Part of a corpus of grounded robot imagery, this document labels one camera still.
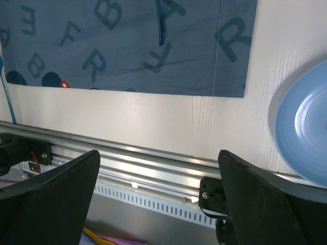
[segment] light blue disc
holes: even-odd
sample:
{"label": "light blue disc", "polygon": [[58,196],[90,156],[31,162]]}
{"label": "light blue disc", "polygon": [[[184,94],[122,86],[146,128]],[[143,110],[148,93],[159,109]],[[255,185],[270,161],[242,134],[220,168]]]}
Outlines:
{"label": "light blue disc", "polygon": [[286,93],[274,133],[285,162],[303,178],[327,186],[327,61],[309,70]]}

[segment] white wall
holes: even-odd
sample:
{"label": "white wall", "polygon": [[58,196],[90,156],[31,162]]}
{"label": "white wall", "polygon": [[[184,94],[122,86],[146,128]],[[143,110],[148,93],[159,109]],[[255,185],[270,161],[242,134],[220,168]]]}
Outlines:
{"label": "white wall", "polygon": [[[258,0],[243,99],[9,84],[17,121],[210,159],[228,149],[260,167],[292,173],[268,118],[285,89],[327,58],[326,16],[326,0]],[[0,119],[11,120],[3,91]]]}

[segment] screw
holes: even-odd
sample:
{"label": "screw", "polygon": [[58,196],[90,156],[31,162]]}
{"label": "screw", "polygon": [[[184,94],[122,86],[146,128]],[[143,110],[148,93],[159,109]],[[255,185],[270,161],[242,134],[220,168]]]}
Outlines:
{"label": "screw", "polygon": [[208,199],[210,196],[209,196],[209,194],[207,192],[204,192],[202,194],[202,197],[203,197],[203,199]]}

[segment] purple object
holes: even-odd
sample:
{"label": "purple object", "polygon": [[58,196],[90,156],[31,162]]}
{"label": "purple object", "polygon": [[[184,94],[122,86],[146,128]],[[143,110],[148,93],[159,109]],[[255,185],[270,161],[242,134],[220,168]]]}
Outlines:
{"label": "purple object", "polygon": [[0,179],[0,182],[1,183],[8,183],[8,184],[16,184],[16,183],[19,183],[20,181],[18,181],[18,180],[3,180],[3,179]]}
{"label": "purple object", "polygon": [[146,243],[143,243],[143,242],[128,241],[128,240],[113,238],[110,236],[98,235],[98,237],[108,240],[108,241],[112,241],[113,243],[116,243],[117,245],[147,245]]}

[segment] blue wire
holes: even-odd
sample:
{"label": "blue wire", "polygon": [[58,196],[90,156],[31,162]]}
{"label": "blue wire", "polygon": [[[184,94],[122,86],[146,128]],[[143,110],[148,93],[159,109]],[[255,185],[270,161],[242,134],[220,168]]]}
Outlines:
{"label": "blue wire", "polygon": [[4,87],[6,99],[7,99],[7,102],[8,102],[8,106],[9,106],[9,110],[10,110],[10,114],[11,114],[11,118],[12,118],[12,123],[17,124],[14,109],[12,108],[11,101],[10,101],[10,98],[9,98],[9,94],[7,92],[7,88],[6,88],[4,79],[2,77],[2,73],[1,73],[2,66],[3,66],[3,62],[2,62],[2,58],[0,57],[0,77],[1,77],[2,85]]}
{"label": "blue wire", "polygon": [[158,12],[158,25],[159,25],[159,46],[161,46],[162,45],[162,26],[161,26],[160,0],[157,0],[157,12]]}

